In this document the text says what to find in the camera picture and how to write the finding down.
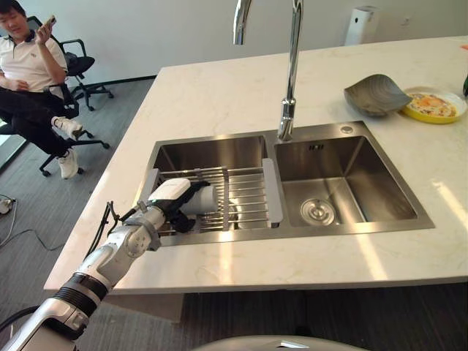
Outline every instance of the chrome faucet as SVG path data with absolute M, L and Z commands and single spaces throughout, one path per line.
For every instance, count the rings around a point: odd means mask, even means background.
M 233 41 L 235 45 L 244 43 L 245 30 L 247 25 L 247 15 L 252 0 L 238 0 L 235 8 L 234 26 L 233 26 Z M 287 93 L 282 100 L 283 113 L 278 128 L 278 138 L 282 141 L 288 141 L 292 138 L 293 120 L 295 109 L 294 85 L 295 75 L 298 69 L 298 43 L 301 33 L 301 20 L 303 12 L 303 0 L 292 0 L 292 30 L 290 44 L 290 63 L 289 76 L 287 79 Z

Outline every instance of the metal rack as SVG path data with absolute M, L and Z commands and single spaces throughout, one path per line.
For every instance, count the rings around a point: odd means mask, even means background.
M 218 194 L 218 212 L 199 215 L 193 233 L 227 231 L 236 229 L 268 228 L 268 205 L 262 167 L 227 169 L 226 167 L 197 168 L 160 172 L 159 185 L 169 178 L 187 178 L 190 181 L 207 181 Z M 177 232 L 166 223 L 160 235 Z

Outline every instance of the white wall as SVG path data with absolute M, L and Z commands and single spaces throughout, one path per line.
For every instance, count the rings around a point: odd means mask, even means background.
M 254 0 L 244 46 L 232 45 L 236 0 L 20 0 L 55 14 L 59 40 L 81 38 L 97 63 L 86 82 L 155 75 L 164 66 L 289 50 L 291 1 Z M 352 8 L 382 10 L 377 41 L 468 34 L 467 0 L 304 0 L 301 49 L 343 43 Z M 410 18 L 408 26 L 402 26 Z

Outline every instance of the sink drain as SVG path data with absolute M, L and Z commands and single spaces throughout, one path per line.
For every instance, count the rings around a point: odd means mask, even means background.
M 312 225 L 329 225 L 335 220 L 335 209 L 326 200 L 309 199 L 301 205 L 301 216 Z

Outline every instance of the smartphone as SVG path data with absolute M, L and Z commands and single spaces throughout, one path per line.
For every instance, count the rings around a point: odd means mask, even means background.
M 52 28 L 54 24 L 57 23 L 56 16 L 51 15 L 51 17 L 45 21 L 44 26 L 49 26 L 49 28 Z

